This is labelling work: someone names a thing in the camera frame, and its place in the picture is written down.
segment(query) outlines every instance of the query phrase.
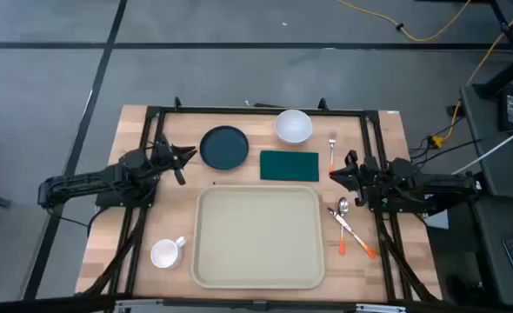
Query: yellow cable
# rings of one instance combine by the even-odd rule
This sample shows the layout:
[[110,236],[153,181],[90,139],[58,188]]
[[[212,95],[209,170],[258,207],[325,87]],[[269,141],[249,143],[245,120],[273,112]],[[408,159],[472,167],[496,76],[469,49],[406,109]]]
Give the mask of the yellow cable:
[[[513,25],[513,19],[511,20],[511,22],[508,24],[508,26],[511,26]],[[470,85],[471,82],[473,81],[473,78],[475,77],[476,73],[481,69],[481,67],[484,65],[484,63],[486,62],[486,60],[489,58],[490,54],[492,53],[492,51],[494,50],[494,48],[496,47],[496,45],[498,43],[500,43],[500,40],[502,40],[502,37],[503,37],[503,33],[498,35],[498,37],[496,38],[496,40],[494,41],[494,43],[492,43],[492,45],[490,46],[490,48],[488,49],[488,51],[486,51],[486,54],[484,55],[483,59],[481,60],[481,62],[476,66],[475,70],[473,71],[473,73],[471,74],[471,76],[469,77],[469,79],[467,80],[467,83],[465,85]],[[452,130],[454,129],[454,123],[456,122],[456,117],[457,117],[457,111],[459,110],[459,107],[461,107],[461,101],[458,101],[457,104],[456,104],[456,109],[454,110],[454,116],[451,118],[451,126],[450,126],[450,130],[448,131],[448,135],[446,135],[446,137],[443,138],[442,142],[444,142],[446,139],[450,138],[451,136],[451,133],[452,133]]]
[[[384,14],[380,14],[380,13],[376,13],[376,12],[373,12],[373,11],[369,11],[369,10],[365,10],[365,9],[361,9],[357,6],[355,6],[354,4],[350,4],[350,3],[346,3],[342,0],[338,0],[339,3],[341,4],[345,4],[347,6],[349,6],[351,9],[354,9],[354,10],[358,10],[358,11],[361,11],[363,13],[367,13],[367,14],[371,14],[375,17],[380,17],[380,18],[383,18],[385,19],[386,21],[390,22],[390,23],[393,23],[395,26],[398,26],[400,25],[400,23],[394,21],[394,19],[392,19],[391,17],[388,17],[388,16],[385,16]],[[430,37],[426,37],[426,38],[416,38],[416,37],[413,37],[410,33],[407,32],[407,30],[405,30],[404,27],[402,27],[400,30],[402,31],[402,33],[409,39],[413,40],[413,41],[416,41],[416,42],[427,42],[429,40],[432,40],[440,35],[442,35],[449,27],[450,25],[452,25],[456,20],[457,18],[462,15],[462,12],[463,10],[465,10],[465,8],[467,8],[467,5],[469,5],[469,3],[471,2],[471,0],[467,0],[467,2],[463,5],[463,7],[459,10],[459,12],[457,12],[457,14],[446,24],[446,26],[444,26],[441,30],[439,30],[436,34],[430,36]]]

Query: beige tray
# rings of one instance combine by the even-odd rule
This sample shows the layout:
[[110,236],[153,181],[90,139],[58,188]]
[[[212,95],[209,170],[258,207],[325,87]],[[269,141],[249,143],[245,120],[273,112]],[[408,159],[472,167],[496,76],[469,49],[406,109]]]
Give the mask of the beige tray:
[[311,289],[324,276],[318,197],[304,186],[212,186],[198,198],[192,276],[204,288]]

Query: wooden table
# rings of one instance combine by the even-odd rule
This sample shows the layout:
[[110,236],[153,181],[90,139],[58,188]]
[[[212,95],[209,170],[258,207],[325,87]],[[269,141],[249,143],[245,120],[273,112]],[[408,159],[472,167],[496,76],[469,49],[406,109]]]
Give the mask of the wooden table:
[[[110,154],[109,163],[115,163],[126,151],[138,147],[143,129],[146,106],[123,107]],[[381,111],[380,124],[386,156],[408,158],[408,149],[398,112]],[[187,184],[180,186],[171,171],[163,173],[158,185],[155,202],[149,210],[143,236],[135,296],[181,297],[208,299],[259,299],[284,301],[337,301],[337,302],[383,302],[386,301],[381,258],[370,259],[350,236],[346,236],[346,255],[338,253],[339,224],[329,215],[326,206],[334,206],[337,199],[348,195],[341,185],[328,176],[330,146],[328,135],[337,131],[334,155],[335,169],[343,167],[343,158],[350,149],[356,150],[360,160],[364,158],[363,139],[359,119],[356,117],[311,117],[313,136],[303,145],[288,145],[280,142],[274,133],[275,116],[231,115],[231,114],[166,114],[163,132],[177,146],[198,146],[204,133],[218,125],[232,125],[243,131],[250,142],[249,156],[245,163],[230,171],[213,170],[194,156],[184,169]],[[374,130],[369,127],[374,140]],[[259,154],[261,150],[318,151],[320,182],[275,182],[261,181]],[[212,184],[303,184],[310,186],[319,195],[323,232],[324,280],[312,290],[207,290],[197,285],[190,276],[192,239],[195,225],[197,197]],[[94,222],[84,252],[83,267],[77,281],[77,291],[87,289],[103,272],[116,252],[118,236],[123,220],[124,208],[111,208]],[[351,207],[348,221],[354,231],[373,249],[379,251],[376,225],[367,206]],[[399,214],[405,256],[411,268],[428,290],[441,298],[429,238],[424,225],[411,214]],[[187,244],[181,264],[173,270],[161,270],[150,262],[150,248],[160,239],[175,239],[184,236]],[[119,291],[124,290],[128,259],[122,268]],[[401,284],[397,266],[391,262],[396,294],[401,296]]]

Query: bowl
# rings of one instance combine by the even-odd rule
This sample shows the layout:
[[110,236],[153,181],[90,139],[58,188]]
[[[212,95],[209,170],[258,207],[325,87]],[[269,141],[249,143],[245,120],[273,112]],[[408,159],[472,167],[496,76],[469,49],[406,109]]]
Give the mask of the bowl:
[[300,110],[285,110],[274,124],[277,136],[286,143],[302,143],[312,135],[310,117]]

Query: floor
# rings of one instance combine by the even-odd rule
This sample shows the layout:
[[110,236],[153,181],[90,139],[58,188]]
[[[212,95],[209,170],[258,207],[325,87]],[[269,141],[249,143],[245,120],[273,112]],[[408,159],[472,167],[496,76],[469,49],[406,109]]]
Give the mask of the floor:
[[[172,105],[175,96],[189,106],[244,106],[247,100],[311,108],[325,97],[331,108],[399,110],[408,145],[415,147],[450,123],[445,106],[455,103],[458,88],[485,53],[380,45],[376,50],[139,45],[113,50],[105,68],[110,51],[104,57],[102,45],[87,43],[105,43],[109,37],[116,43],[408,42],[393,25],[335,0],[122,3],[127,3],[123,21],[111,36],[119,0],[0,0],[0,42],[47,43],[44,49],[11,44],[0,49],[0,196],[13,202],[10,209],[0,209],[0,301],[22,296],[46,221],[36,205],[37,186],[63,172],[93,84],[101,88],[99,94],[95,90],[96,107],[77,173],[107,163],[123,104]],[[355,3],[404,21],[417,37],[438,31],[461,7],[413,0]],[[502,6],[510,20],[513,2],[502,1]],[[490,7],[472,4],[436,42],[491,43],[498,33]],[[495,52],[476,81],[486,81],[511,60],[513,54]],[[451,144],[469,140],[468,125],[461,122]],[[472,147],[464,148],[433,160],[425,170],[450,172],[475,156]],[[91,197],[69,202],[64,211],[85,223],[92,214]],[[433,242],[448,236],[440,231],[431,235]],[[60,223],[39,297],[73,293],[85,243],[84,228]],[[466,271],[451,264],[468,257],[444,247],[433,244],[439,275]]]

